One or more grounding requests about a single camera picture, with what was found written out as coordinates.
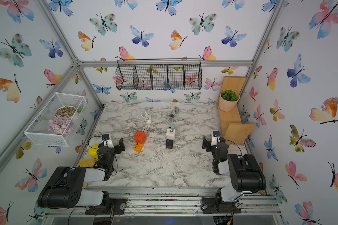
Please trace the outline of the orange power strip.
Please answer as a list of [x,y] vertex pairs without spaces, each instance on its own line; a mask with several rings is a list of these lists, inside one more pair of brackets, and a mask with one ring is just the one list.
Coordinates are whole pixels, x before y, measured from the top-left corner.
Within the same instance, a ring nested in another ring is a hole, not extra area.
[[144,144],[135,143],[134,146],[133,146],[133,150],[135,152],[141,152],[142,149],[143,149],[143,146],[144,146]]

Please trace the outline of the red cube socket adapter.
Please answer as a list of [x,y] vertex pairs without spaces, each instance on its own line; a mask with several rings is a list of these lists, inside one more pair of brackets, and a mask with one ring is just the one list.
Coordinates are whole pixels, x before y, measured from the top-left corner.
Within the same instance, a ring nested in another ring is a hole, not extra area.
[[146,133],[143,131],[137,131],[134,136],[135,143],[144,144],[146,141]]

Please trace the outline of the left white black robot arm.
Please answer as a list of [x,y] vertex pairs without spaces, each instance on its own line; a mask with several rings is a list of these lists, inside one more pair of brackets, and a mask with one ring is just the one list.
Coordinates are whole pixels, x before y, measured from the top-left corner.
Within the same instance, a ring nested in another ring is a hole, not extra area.
[[97,161],[92,167],[58,167],[38,196],[37,204],[41,208],[69,209],[90,207],[109,210],[113,203],[105,191],[91,191],[83,185],[91,182],[108,181],[114,172],[116,155],[125,151],[124,140],[110,145],[111,140],[103,138],[97,149]]

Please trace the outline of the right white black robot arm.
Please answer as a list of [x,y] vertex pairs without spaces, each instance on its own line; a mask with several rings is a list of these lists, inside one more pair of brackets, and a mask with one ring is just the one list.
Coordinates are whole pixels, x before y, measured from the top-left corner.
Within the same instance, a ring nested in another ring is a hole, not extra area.
[[216,175],[230,177],[230,183],[220,188],[215,196],[216,204],[235,203],[246,194],[266,189],[266,179],[252,154],[229,154],[227,140],[213,133],[211,140],[203,138],[202,148],[213,156],[212,169]]

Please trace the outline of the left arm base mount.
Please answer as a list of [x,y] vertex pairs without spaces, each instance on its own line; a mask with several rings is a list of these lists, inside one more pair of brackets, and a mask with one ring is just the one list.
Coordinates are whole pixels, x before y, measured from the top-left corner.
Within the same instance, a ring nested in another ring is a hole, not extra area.
[[85,215],[124,215],[127,200],[123,198],[104,199],[99,206],[90,206]]

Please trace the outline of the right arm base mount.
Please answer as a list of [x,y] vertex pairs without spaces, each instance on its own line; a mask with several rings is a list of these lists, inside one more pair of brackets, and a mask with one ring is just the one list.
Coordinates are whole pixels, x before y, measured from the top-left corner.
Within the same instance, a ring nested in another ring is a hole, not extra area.
[[239,214],[242,212],[238,203],[225,203],[216,198],[202,198],[200,209],[203,214]]

